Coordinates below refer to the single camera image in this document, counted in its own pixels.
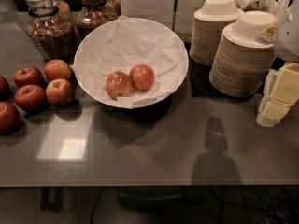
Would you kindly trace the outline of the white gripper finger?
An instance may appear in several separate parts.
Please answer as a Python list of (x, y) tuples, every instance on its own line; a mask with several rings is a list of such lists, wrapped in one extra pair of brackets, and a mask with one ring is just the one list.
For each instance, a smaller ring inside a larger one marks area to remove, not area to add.
[(276, 123), (274, 121), (267, 119), (263, 116), (263, 110), (265, 109), (270, 92), (273, 89), (273, 86), (275, 84), (277, 74), (278, 74), (277, 70), (274, 70), (274, 69), (269, 70), (269, 72), (265, 78), (265, 83), (264, 83), (264, 87), (263, 87), (263, 98), (259, 104), (258, 114), (256, 116), (256, 122), (260, 126), (263, 126), (266, 128), (272, 128), (276, 125)]

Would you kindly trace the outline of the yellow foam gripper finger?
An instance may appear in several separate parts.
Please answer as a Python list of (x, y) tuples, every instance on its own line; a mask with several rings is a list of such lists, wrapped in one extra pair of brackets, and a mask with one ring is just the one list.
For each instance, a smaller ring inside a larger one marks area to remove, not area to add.
[(299, 63), (285, 63), (279, 70), (263, 116), (280, 123), (299, 100)]

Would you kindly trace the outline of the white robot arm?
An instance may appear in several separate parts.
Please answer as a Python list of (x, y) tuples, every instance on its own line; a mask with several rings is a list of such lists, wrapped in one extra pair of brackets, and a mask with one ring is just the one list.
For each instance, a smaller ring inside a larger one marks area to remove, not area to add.
[(285, 63), (278, 71), (271, 69), (265, 79), (256, 122), (274, 127), (299, 100), (299, 0), (278, 20), (274, 32), (274, 52)]

